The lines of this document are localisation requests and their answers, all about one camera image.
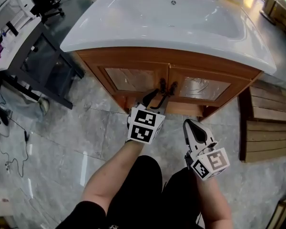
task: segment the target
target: fiducial marker cube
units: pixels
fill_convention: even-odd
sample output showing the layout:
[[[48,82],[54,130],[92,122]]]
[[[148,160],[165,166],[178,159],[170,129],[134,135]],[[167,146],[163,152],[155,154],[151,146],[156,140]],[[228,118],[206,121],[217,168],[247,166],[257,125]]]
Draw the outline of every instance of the fiducial marker cube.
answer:
[[[222,173],[230,166],[225,148],[198,155],[192,163],[192,168],[202,179],[207,180]]]
[[[150,144],[158,135],[165,115],[132,108],[128,139]]]

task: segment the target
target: marble floor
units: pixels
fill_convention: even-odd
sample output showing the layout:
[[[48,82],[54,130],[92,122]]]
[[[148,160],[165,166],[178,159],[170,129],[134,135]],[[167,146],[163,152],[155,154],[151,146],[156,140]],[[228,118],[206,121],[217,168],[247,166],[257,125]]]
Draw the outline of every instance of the marble floor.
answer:
[[[64,6],[74,11],[88,7],[88,0],[71,0]],[[69,23],[78,14],[66,12]],[[61,30],[64,22],[51,27]],[[63,38],[67,29],[60,33]],[[8,189],[14,217],[20,229],[53,229],[79,202],[89,177],[124,144],[127,115],[109,97],[93,75],[87,73],[76,79],[69,92],[74,108],[69,110],[51,101],[43,121],[34,121],[13,113],[12,118],[30,132],[27,145],[29,159],[24,163],[24,175],[12,164],[5,170],[7,156],[0,153],[0,187]],[[185,167],[187,151],[182,124],[187,116],[168,115],[164,125],[142,154],[150,155],[159,163],[163,180]],[[204,121],[225,147],[231,167],[218,176],[226,196],[236,229],[263,229],[267,226],[277,201],[286,194],[286,157],[244,164],[238,159],[239,106],[237,98]],[[0,137],[0,148],[10,159],[26,158],[23,130],[10,124],[10,136]]]

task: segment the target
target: white sink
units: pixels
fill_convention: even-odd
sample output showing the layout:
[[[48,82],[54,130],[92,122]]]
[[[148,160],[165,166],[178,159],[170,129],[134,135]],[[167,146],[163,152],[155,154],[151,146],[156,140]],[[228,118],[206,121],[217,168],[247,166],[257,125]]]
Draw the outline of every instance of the white sink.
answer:
[[[121,46],[199,52],[269,74],[276,71],[247,14],[217,0],[97,0],[70,30],[61,49]]]

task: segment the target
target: forearm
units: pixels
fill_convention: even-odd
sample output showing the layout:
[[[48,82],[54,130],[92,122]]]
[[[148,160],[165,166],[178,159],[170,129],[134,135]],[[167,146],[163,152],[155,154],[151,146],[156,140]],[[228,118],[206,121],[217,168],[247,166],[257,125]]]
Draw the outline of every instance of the forearm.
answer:
[[[232,228],[231,210],[215,178],[202,181],[197,177],[201,213],[209,228]]]
[[[130,169],[140,155],[144,144],[130,141],[124,146],[93,176],[89,179],[82,200],[93,201],[99,204],[105,212],[125,181]]]

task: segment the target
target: office chair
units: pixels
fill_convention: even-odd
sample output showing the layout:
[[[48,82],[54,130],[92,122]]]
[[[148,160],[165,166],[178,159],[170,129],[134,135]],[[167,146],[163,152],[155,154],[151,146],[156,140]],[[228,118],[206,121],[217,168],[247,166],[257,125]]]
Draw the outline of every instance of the office chair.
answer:
[[[35,6],[32,8],[31,13],[37,16],[41,16],[41,21],[44,23],[47,21],[49,17],[55,16],[59,14],[60,16],[64,16],[64,12],[59,7],[60,6],[60,0],[33,0]],[[58,12],[49,13],[50,10],[58,10]]]

